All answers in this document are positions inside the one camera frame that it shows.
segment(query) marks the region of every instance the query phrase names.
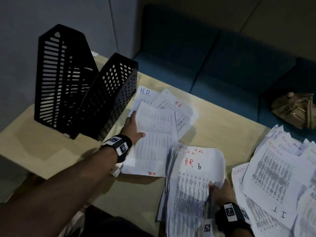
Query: brown bag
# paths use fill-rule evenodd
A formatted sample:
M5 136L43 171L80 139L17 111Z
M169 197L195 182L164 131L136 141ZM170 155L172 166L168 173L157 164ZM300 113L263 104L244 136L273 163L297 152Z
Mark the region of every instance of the brown bag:
M314 94L290 92L272 102L272 113L299 129L314 129L316 105L313 103L313 96Z

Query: wooden table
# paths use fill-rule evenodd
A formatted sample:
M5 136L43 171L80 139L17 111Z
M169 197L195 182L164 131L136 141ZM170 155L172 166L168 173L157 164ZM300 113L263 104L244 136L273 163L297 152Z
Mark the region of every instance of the wooden table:
M99 55L95 57L95 61L100 69L107 58ZM256 145L269 131L269 128L259 123L140 72L137 77L137 86L139 85L158 92L167 88L181 101L195 107L199 118L180 142L219 149L225 156L228 174L233 167L250 159ZM132 101L108 137L119 133L131 103ZM45 179L76 163L81 156L89 155L99 146L96 140L81 134L75 140L68 139L37 123L33 116L34 105L28 107L0 133L0 155ZM117 179L106 178L90 202L157 236L159 223L155 220L163 188L164 178L120 174Z

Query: perforated file holder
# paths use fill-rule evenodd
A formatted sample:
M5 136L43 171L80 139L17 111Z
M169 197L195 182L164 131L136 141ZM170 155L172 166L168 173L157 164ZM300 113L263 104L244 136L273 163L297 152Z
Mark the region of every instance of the perforated file holder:
M34 119L103 141L136 92L137 71L115 53L99 73L84 34L57 25L39 38Z

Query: floor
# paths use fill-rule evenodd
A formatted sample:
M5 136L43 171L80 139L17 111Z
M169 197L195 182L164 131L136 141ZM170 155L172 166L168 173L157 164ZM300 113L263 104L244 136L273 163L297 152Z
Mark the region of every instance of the floor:
M28 171L0 155L0 203L22 183Z

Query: blue sofa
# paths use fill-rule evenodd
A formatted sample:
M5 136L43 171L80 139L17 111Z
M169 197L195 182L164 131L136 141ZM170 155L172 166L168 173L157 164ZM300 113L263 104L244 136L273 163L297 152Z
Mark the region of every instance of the blue sofa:
M134 60L153 78L267 127L282 124L298 140L316 140L316 131L292 127L270 110L288 91L315 93L316 64L309 60L152 4L144 8Z

